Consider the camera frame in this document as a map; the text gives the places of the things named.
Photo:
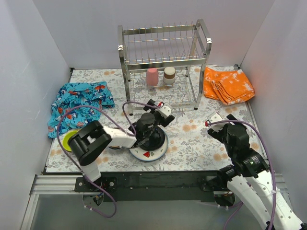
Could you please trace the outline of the white brown steel cup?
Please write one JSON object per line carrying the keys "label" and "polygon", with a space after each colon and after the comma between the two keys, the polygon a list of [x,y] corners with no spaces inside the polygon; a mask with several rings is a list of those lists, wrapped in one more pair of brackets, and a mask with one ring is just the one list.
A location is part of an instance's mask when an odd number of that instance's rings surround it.
{"label": "white brown steel cup", "polygon": [[175,82],[176,69],[174,67],[166,67],[164,69],[163,82],[166,85],[171,85]]}

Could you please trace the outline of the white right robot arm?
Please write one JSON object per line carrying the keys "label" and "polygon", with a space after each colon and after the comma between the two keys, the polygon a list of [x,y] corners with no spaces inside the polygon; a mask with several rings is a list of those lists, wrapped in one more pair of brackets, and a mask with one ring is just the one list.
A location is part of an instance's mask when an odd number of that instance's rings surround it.
{"label": "white right robot arm", "polygon": [[213,179],[222,190],[230,190],[249,209],[264,230],[305,230],[276,186],[273,169],[249,143],[249,123],[216,112],[205,125],[208,134],[224,144],[231,164],[218,170]]}

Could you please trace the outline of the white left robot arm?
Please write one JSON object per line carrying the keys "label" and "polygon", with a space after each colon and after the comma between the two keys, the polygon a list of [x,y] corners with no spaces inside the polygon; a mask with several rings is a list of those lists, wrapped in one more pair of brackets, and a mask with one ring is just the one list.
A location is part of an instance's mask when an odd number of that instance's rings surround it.
{"label": "white left robot arm", "polygon": [[101,173],[96,159],[106,148],[129,149],[135,158],[144,162],[163,157],[168,149],[168,137],[162,128],[175,119],[172,110],[168,103],[156,105],[149,100],[144,105],[145,113],[128,129],[102,126],[95,120],[70,137],[68,145],[77,157],[86,187],[93,192],[101,188]]}

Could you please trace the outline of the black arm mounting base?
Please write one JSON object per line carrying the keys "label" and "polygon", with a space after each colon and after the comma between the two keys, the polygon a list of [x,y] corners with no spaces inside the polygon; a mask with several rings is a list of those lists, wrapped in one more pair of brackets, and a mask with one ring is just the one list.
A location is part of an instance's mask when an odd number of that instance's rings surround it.
{"label": "black arm mounting base", "polygon": [[74,191],[94,195],[101,189],[116,201],[196,200],[225,208],[239,205],[234,192],[218,183],[216,171],[103,172],[95,185],[78,177]]}

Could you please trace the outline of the pink plastic cup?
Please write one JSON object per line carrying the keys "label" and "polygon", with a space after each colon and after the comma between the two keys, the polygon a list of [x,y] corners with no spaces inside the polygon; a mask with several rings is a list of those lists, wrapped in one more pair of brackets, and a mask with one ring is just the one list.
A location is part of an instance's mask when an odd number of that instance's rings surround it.
{"label": "pink plastic cup", "polygon": [[149,87],[157,86],[159,82],[159,73],[157,68],[150,68],[146,71],[146,84]]}

